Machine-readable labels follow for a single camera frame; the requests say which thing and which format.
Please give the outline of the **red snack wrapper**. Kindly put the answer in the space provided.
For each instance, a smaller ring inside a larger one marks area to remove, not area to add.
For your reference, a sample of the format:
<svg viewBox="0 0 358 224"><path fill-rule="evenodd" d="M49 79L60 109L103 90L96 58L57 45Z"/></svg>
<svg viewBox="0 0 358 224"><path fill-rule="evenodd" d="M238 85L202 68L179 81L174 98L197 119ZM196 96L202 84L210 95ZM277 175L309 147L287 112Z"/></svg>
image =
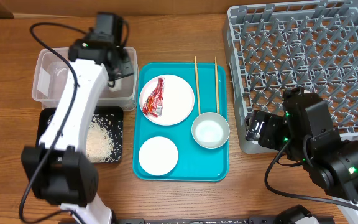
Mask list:
<svg viewBox="0 0 358 224"><path fill-rule="evenodd" d="M147 97L142 112L146 116L151 115L158 118L163 109L164 78L158 78L158 83L153 92Z"/></svg>

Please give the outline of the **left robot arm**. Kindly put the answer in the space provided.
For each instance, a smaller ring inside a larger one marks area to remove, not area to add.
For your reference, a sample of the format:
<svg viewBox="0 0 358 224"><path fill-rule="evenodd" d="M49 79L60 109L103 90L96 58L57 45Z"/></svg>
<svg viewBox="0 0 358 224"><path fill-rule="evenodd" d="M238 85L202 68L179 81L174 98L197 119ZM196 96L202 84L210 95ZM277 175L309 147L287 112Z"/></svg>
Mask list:
<svg viewBox="0 0 358 224"><path fill-rule="evenodd" d="M125 50L129 24L121 16L100 12L96 25L68 48L64 57L40 40L32 24L30 34L45 49L57 56L69 69L67 81L53 117L37 146L25 146L22 166L29 183L19 205L24 216L30 192L59 209L41 217L42 222L68 212L77 223L116 223L114 211L97 194L99 174L86 156L86 137L105 87L114 87L119 78L134 74L131 58Z"/></svg>

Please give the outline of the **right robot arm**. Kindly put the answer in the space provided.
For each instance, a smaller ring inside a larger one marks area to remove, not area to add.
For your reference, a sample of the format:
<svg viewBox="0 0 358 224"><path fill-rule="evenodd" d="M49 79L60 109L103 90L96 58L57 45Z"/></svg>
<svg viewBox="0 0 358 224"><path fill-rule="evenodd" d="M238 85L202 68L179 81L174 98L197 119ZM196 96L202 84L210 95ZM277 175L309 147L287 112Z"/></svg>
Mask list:
<svg viewBox="0 0 358 224"><path fill-rule="evenodd" d="M247 120L246 140L276 150L269 164L266 188L288 198L337 205L349 223L358 223L358 141L343 140L333 125L328 104L302 87L283 92L282 116L255 110ZM292 194L273 188L269 174L281 157L302 166L327 197Z"/></svg>

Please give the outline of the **white tissue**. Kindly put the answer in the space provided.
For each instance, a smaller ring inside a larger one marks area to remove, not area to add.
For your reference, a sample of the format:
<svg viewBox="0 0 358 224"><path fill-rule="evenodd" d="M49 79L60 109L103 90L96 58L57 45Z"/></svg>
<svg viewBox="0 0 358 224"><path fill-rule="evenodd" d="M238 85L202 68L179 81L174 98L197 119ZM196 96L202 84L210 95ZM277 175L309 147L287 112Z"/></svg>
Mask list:
<svg viewBox="0 0 358 224"><path fill-rule="evenodd" d="M107 82L110 92L117 92L122 90L122 79Z"/></svg>

